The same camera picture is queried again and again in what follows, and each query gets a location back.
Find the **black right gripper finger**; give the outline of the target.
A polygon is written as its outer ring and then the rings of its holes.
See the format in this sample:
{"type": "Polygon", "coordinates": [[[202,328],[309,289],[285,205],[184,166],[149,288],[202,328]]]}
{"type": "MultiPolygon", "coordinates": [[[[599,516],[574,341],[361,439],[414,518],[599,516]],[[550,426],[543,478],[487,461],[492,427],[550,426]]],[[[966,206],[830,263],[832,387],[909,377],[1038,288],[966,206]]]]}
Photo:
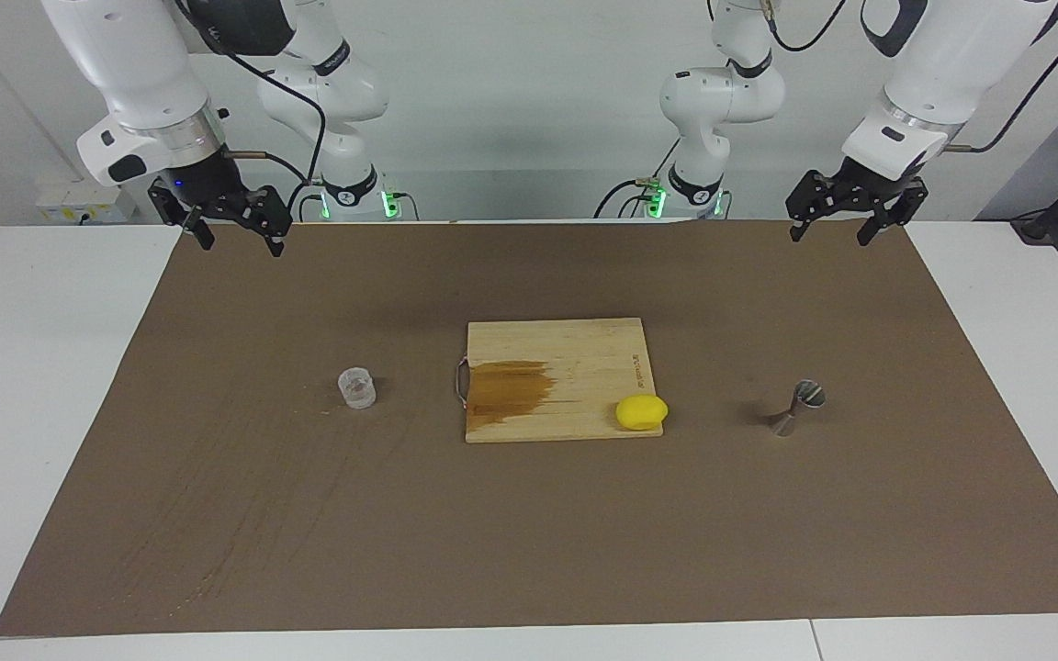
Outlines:
{"type": "Polygon", "coordinates": [[[185,234],[195,239],[203,251],[209,251],[214,246],[215,237],[203,218],[202,207],[191,206],[190,209],[187,209],[174,196],[171,189],[165,187],[161,179],[152,181],[148,187],[148,196],[164,225],[183,229],[185,234]]]}
{"type": "Polygon", "coordinates": [[[281,258],[285,250],[285,238],[293,225],[293,218],[280,192],[272,185],[242,192],[235,202],[235,214],[232,221],[243,229],[259,235],[264,240],[264,247],[273,258],[281,258]]]}

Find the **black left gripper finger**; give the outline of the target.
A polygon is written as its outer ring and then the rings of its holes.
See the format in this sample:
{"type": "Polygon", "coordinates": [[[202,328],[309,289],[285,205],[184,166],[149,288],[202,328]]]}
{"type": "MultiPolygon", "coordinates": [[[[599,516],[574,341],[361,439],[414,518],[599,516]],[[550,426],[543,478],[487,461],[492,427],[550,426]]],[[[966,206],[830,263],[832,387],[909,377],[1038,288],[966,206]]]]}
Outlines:
{"type": "Polygon", "coordinates": [[[857,243],[869,246],[873,239],[884,229],[893,226],[905,226],[912,220],[917,210],[928,199],[929,190],[923,179],[911,179],[889,205],[884,201],[874,199],[871,202],[871,216],[867,218],[861,229],[857,231],[857,243]]]}
{"type": "Polygon", "coordinates": [[[811,223],[847,209],[847,184],[819,171],[809,171],[786,197],[786,213],[791,221],[789,229],[794,242],[805,237],[811,223]]]}

